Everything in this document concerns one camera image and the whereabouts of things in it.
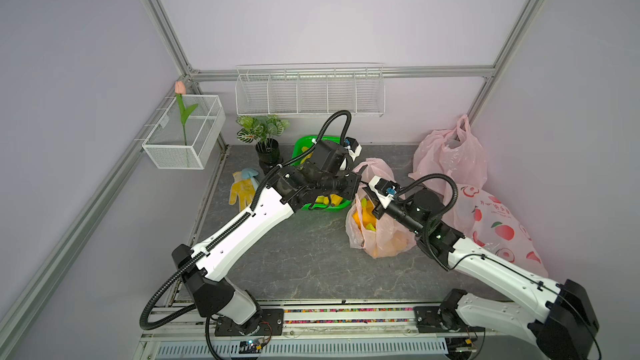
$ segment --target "wire shelf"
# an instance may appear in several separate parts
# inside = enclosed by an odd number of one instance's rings
[[[240,116],[327,115],[338,110],[381,116],[385,112],[382,67],[243,71],[236,81],[236,107]]]
[[[182,95],[185,107],[198,107],[187,119],[185,131],[175,98],[142,143],[142,148],[159,169],[202,170],[215,146],[225,112],[216,95]],[[186,133],[187,145],[184,144]]]

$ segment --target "vent grille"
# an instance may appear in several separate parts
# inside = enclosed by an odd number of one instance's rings
[[[216,352],[222,356],[256,357],[255,354],[238,354],[240,340],[214,342]],[[382,339],[316,339],[273,340],[260,357],[368,357],[389,354],[447,354],[444,338],[382,338]],[[204,342],[164,342],[156,359],[210,359]]]

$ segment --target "green tulip leaf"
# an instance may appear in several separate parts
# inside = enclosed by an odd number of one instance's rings
[[[193,111],[198,108],[198,104],[194,103],[191,106],[187,107],[182,114],[180,115],[180,120],[182,122],[182,125],[186,125],[187,124],[187,120],[189,119],[189,116],[191,115],[191,113],[193,113]]]
[[[182,101],[182,95],[176,93],[175,100],[178,102],[178,108],[180,108],[180,114],[184,113],[184,102]]]

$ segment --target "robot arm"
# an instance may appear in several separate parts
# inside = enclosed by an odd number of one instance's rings
[[[201,316],[226,316],[244,334],[258,328],[262,319],[260,305],[225,276],[258,239],[302,206],[314,203],[316,197],[337,194],[345,200],[354,199],[361,177],[348,168],[361,147],[348,137],[345,145],[317,140],[312,156],[301,167],[285,165],[265,177],[264,189],[255,195],[255,205],[245,208],[193,248],[180,245],[174,250],[172,257],[178,268],[196,260],[180,277]]]
[[[345,115],[341,144],[321,140],[328,124]],[[360,154],[356,140],[346,137],[350,114],[342,110],[325,123],[313,147],[295,159],[267,173],[256,190],[254,203],[193,248],[180,245],[172,257],[178,271],[163,284],[140,316],[143,329],[153,329],[197,309],[209,320],[215,314],[228,317],[242,334],[252,334],[262,321],[260,305],[249,292],[242,291],[225,276],[233,264],[265,233],[289,218],[302,206],[314,203],[317,196],[337,194],[353,200],[360,186],[361,170],[350,166]],[[302,166],[293,166],[312,153]],[[421,189],[402,200],[400,195],[430,178],[441,178],[452,185],[452,201],[444,206],[438,196]],[[388,214],[416,233],[420,249],[444,269],[457,268],[480,279],[515,304],[478,298],[463,290],[453,290],[443,300],[432,324],[448,331],[478,326],[501,331],[529,341],[551,360],[586,359],[598,330],[589,298],[579,284],[567,280],[564,285],[536,276],[486,251],[465,238],[440,218],[457,198],[457,188],[441,174],[425,176],[408,187],[374,177],[365,187],[376,204],[377,218]],[[158,322],[149,322],[151,309],[171,284],[180,278],[194,305],[181,309]]]
[[[440,305],[438,319],[431,323],[452,331],[466,326],[491,328],[537,345],[551,360],[587,359],[599,325],[585,289],[570,279],[559,284],[532,274],[444,224],[440,217],[443,210],[455,203],[457,186],[445,175],[438,178],[452,187],[450,205],[444,206],[429,189],[402,200],[400,194],[408,189],[373,177],[365,188],[376,204],[373,214],[377,218],[389,214],[419,236],[418,247],[441,267],[473,276],[515,304],[486,300],[454,289]]]

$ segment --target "potted plant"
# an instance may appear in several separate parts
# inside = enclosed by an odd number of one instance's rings
[[[287,120],[280,119],[274,114],[269,116],[240,116],[236,122],[242,126],[237,138],[241,142],[251,143],[256,140],[255,151],[258,152],[260,168],[266,174],[276,164],[282,162],[278,141],[272,137],[279,137],[289,127]]]

